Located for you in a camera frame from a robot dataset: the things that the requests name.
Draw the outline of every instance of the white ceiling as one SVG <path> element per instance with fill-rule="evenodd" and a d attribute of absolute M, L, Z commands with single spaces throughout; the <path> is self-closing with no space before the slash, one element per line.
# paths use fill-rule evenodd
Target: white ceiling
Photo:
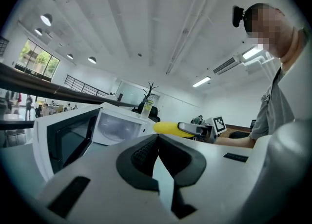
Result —
<path fill-rule="evenodd" d="M 53 38 L 40 39 L 63 57 L 72 53 L 75 63 L 92 65 L 87 58 L 95 56 L 97 68 L 107 70 L 108 63 L 137 62 L 191 86 L 213 79 L 213 66 L 235 50 L 251 47 L 242 43 L 243 25 L 232 26 L 232 6 L 257 2 L 296 14 L 290 0 L 25 0 L 19 20 L 29 31 L 48 30 Z M 45 13 L 53 16 L 51 27 L 39 18 Z"/>

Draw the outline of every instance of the white microwave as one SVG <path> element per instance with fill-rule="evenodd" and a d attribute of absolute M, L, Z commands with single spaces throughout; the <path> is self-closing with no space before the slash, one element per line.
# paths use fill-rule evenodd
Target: white microwave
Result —
<path fill-rule="evenodd" d="M 40 117 L 34 123 L 33 152 L 48 181 L 85 154 L 92 142 L 113 145 L 154 134 L 154 122 L 109 103 Z"/>

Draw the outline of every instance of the microwave window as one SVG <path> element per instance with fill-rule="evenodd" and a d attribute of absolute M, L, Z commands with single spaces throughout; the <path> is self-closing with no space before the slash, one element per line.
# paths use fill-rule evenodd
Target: microwave window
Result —
<path fill-rule="evenodd" d="M 88 132 L 89 121 L 76 122 L 66 126 L 63 130 L 61 139 L 62 160 L 65 163 L 74 150 L 84 141 Z"/>
<path fill-rule="evenodd" d="M 101 113 L 96 127 L 96 131 L 99 133 L 97 138 L 106 138 L 119 143 L 136 138 L 140 128 L 140 123 Z"/>

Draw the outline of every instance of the man's hand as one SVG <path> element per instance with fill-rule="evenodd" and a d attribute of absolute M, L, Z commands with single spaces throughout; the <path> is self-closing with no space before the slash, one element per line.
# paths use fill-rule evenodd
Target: man's hand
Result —
<path fill-rule="evenodd" d="M 236 147 L 244 147 L 244 148 L 253 148 L 255 144 L 255 140 L 250 137 L 232 139 L 226 137 L 218 137 L 214 144 L 225 145 L 225 146 L 236 146 Z"/>

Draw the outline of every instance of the fluorescent light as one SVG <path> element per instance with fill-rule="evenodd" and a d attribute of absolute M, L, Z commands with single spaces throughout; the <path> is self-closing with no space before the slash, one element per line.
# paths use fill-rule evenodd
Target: fluorescent light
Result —
<path fill-rule="evenodd" d="M 260 48 L 254 47 L 251 50 L 249 50 L 246 53 L 244 53 L 243 54 L 243 58 L 247 60 L 247 59 L 251 58 L 252 56 L 254 56 L 255 54 L 257 54 L 258 52 L 260 52 L 260 51 L 261 51 Z"/>
<path fill-rule="evenodd" d="M 200 80 L 199 82 L 195 83 L 195 84 L 193 85 L 193 87 L 194 87 L 194 88 L 195 88 L 195 87 L 198 87 L 198 86 L 200 86 L 201 84 L 203 84 L 203 83 L 209 81 L 210 79 L 211 79 L 210 77 L 206 77 L 206 78 L 204 78 L 203 80 Z"/>
<path fill-rule="evenodd" d="M 51 26 L 52 23 L 52 16 L 51 14 L 44 14 L 40 16 L 41 20 L 48 26 Z"/>
<path fill-rule="evenodd" d="M 39 35 L 39 36 L 42 36 L 42 30 L 40 28 L 37 28 L 35 30 L 35 32 Z"/>
<path fill-rule="evenodd" d="M 97 63 L 97 60 L 95 57 L 89 57 L 88 60 L 91 62 L 91 63 Z"/>

